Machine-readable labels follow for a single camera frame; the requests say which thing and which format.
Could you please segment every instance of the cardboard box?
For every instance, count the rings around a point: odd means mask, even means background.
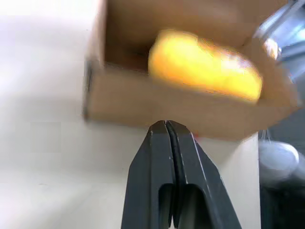
[[[212,0],[192,0],[173,6],[172,1],[159,1],[101,2],[86,56],[85,118],[142,127],[174,120],[200,136],[238,140],[299,108],[288,74],[266,55],[259,40],[250,39],[255,28],[285,2],[235,0],[224,6]],[[249,58],[264,79],[258,104],[186,91],[150,78],[149,48],[157,32],[170,27],[197,31]]]

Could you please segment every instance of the blurry object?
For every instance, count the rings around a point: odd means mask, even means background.
[[[269,56],[273,59],[277,59],[281,54],[281,48],[278,47],[277,43],[271,38],[267,39],[264,43],[264,48]]]
[[[261,185],[272,188],[305,187],[305,157],[292,145],[272,141],[269,130],[263,130],[258,152]]]
[[[304,4],[305,0],[290,1],[288,7],[286,7],[285,10],[281,12],[281,14],[277,16],[277,18],[275,18],[267,28],[264,28],[263,30],[259,29],[255,33],[255,36],[258,36],[262,41],[266,41],[277,28],[294,15]]]
[[[106,5],[102,0],[86,56],[85,119],[145,128],[158,120],[174,120],[199,136],[240,140],[299,109],[286,72],[258,38],[251,39],[254,28],[286,2],[221,2],[112,0]],[[249,59],[264,81],[258,103],[181,90],[133,71],[147,72],[138,63],[147,64],[159,31],[168,28],[196,33]]]
[[[265,187],[277,187],[287,182],[299,163],[299,154],[290,144],[260,140],[260,183]]]
[[[184,88],[253,103],[261,94],[262,78],[240,53],[182,31],[161,32],[148,67],[153,77]]]
[[[288,62],[304,56],[305,54],[305,39],[298,43],[287,45],[282,48],[282,55],[280,61]]]

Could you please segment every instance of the yellow object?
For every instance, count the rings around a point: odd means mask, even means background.
[[[256,102],[262,89],[257,70],[240,54],[185,32],[163,31],[152,47],[149,73],[178,86]]]

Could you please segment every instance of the white table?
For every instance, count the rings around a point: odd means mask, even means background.
[[[146,131],[82,120],[95,3],[2,4],[0,228],[120,228],[128,168]],[[257,137],[199,142],[218,165],[242,227],[259,229]]]

